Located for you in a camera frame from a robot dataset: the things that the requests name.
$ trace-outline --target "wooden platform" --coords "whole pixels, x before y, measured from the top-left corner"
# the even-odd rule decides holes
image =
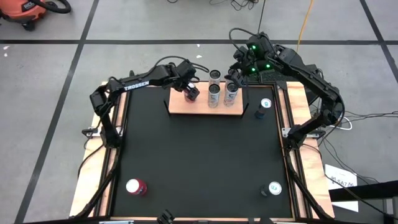
[[[199,89],[200,94],[194,103],[185,101],[183,93],[170,90],[169,112],[172,114],[222,114],[222,115],[242,115],[243,114],[243,94],[242,89],[238,90],[235,102],[232,106],[224,105],[225,82],[220,83],[221,93],[216,108],[208,106],[208,82],[199,82],[195,86]]]

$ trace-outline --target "vacuum hose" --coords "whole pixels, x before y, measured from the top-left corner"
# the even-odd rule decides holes
[[[42,2],[41,0],[29,0],[29,1],[34,3],[34,4],[36,4],[36,5],[38,5],[38,6],[40,6],[40,7],[43,7],[45,9],[49,10],[49,11],[56,12],[56,13],[61,13],[61,14],[69,13],[71,11],[71,9],[72,9],[67,0],[59,0],[62,4],[65,5],[65,8],[63,8],[63,9],[60,9],[60,8],[58,8],[56,6],[52,6],[52,5],[46,4],[45,2]]]

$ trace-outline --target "red cup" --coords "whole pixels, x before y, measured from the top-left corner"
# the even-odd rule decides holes
[[[141,179],[135,178],[127,181],[126,190],[132,195],[144,195],[147,192],[147,185]]]

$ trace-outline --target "gray floor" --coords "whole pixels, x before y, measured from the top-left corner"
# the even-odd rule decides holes
[[[0,21],[1,223],[16,219],[78,49],[79,41],[72,40],[80,40],[96,1],[70,0],[72,14],[48,13],[34,32]],[[384,40],[398,40],[398,2],[366,2]],[[261,30],[274,40],[296,40],[308,5],[309,0],[268,0]],[[251,11],[238,12],[227,2],[211,6],[207,0],[179,0],[176,4],[166,0],[99,0],[87,40],[227,39],[233,27],[257,31],[261,9],[262,1]],[[234,37],[247,38],[239,32]],[[25,40],[20,42],[25,44],[3,40]],[[33,44],[29,40],[50,42]],[[71,41],[54,44],[51,40]],[[305,63],[322,68],[325,78],[340,89],[348,111],[367,114],[398,109],[398,84],[381,46],[333,44],[334,40],[377,43],[359,0],[315,1],[303,40],[332,40],[328,45],[301,45],[299,53]],[[398,46],[389,45],[388,49],[398,58]],[[80,131],[93,117],[88,95],[101,81],[111,75],[126,77],[130,69],[148,71],[166,55],[183,56],[226,72],[234,63],[233,52],[228,44],[85,44],[74,73],[72,70],[73,79],[25,222],[68,217],[83,156],[85,138]],[[198,76],[206,78],[204,73]],[[379,181],[397,180],[398,120],[372,118],[353,125],[353,130],[336,130],[329,137],[341,160],[361,175]],[[321,150],[325,164],[338,166],[324,146]]]

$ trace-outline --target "orange vacuum cleaner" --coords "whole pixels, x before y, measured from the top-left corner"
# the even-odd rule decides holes
[[[67,0],[59,1],[65,5],[64,8],[58,8],[54,2],[45,2],[45,0],[0,0],[0,18],[20,23],[25,30],[33,31],[35,29],[34,22],[43,18],[46,10],[61,14],[71,11]]]

